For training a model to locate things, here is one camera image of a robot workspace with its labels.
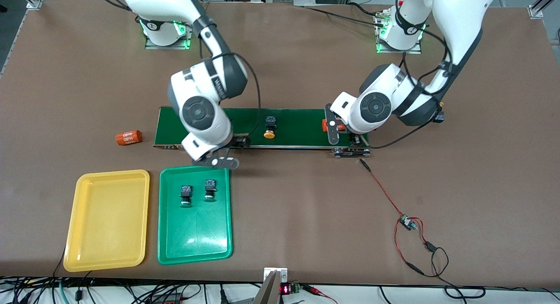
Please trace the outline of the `green conveyor belt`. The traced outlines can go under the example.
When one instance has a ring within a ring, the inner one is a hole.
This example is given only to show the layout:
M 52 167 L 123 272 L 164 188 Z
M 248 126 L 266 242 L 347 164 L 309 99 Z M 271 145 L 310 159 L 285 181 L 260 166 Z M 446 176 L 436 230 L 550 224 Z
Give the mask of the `green conveyor belt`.
M 271 140 L 263 136 L 267 116 L 274 116 L 277 120 L 276 137 Z M 249 135 L 250 148 L 329 150 L 336 158 L 370 156 L 368 148 L 349 147 L 347 130 L 340 133 L 338 144 L 331 145 L 327 133 L 322 131 L 324 118 L 323 109 L 263 108 L 258 129 Z M 161 106 L 153 147 L 184 150 L 181 142 L 187 134 L 173 108 Z

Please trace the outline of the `green plastic tray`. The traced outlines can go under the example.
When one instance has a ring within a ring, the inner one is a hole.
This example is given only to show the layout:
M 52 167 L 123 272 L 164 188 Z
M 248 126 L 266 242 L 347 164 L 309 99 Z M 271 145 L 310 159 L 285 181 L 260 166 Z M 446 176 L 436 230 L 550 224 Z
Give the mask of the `green plastic tray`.
M 206 180 L 216 180 L 215 202 L 204 201 Z M 180 207 L 182 185 L 192 185 L 192 206 Z M 157 259 L 164 266 L 229 258 L 233 252 L 230 171 L 168 167 L 160 173 Z

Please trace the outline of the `yellow plastic tray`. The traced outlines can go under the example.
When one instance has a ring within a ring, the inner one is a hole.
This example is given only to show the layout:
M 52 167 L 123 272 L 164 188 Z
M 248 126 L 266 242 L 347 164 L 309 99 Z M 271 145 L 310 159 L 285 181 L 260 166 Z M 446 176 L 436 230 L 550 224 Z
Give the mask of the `yellow plastic tray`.
M 71 273 L 138 266 L 145 257 L 150 175 L 86 173 L 76 184 L 63 266 Z

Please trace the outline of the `red alligator clip lead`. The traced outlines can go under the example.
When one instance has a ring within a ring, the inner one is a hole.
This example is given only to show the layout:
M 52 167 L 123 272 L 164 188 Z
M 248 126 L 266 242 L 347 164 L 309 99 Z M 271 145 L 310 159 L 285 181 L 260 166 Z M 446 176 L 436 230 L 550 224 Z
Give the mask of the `red alligator clip lead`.
M 312 294 L 312 295 L 314 295 L 314 296 L 326 298 L 326 299 L 331 300 L 332 302 L 334 302 L 334 304 L 338 304 L 338 302 L 337 302 L 334 298 L 332 298 L 332 297 L 330 297 L 330 296 L 324 294 L 324 292 L 318 290 L 318 288 L 315 288 L 315 287 L 313 287 L 313 286 L 310 286 L 310 285 L 304 284 L 304 283 L 300 283 L 300 288 L 302 288 L 302 290 L 304 290 L 304 291 L 306 291 L 306 292 L 308 292 L 308 293 L 310 293 L 310 294 Z

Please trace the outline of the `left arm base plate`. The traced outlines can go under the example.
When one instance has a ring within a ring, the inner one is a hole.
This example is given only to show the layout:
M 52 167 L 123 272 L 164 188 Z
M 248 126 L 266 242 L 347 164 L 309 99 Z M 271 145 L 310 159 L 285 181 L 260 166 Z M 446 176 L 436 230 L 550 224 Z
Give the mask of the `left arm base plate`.
M 396 6 L 376 13 L 374 23 L 381 25 L 375 29 L 378 53 L 422 53 L 422 31 L 415 27 L 404 31 L 396 21 Z

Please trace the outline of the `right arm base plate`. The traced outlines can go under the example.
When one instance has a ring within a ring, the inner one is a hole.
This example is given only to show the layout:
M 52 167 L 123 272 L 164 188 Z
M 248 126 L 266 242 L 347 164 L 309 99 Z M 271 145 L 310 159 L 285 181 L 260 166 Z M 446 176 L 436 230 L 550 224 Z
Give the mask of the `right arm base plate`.
M 190 49 L 192 27 L 180 21 L 150 21 L 140 18 L 146 49 Z

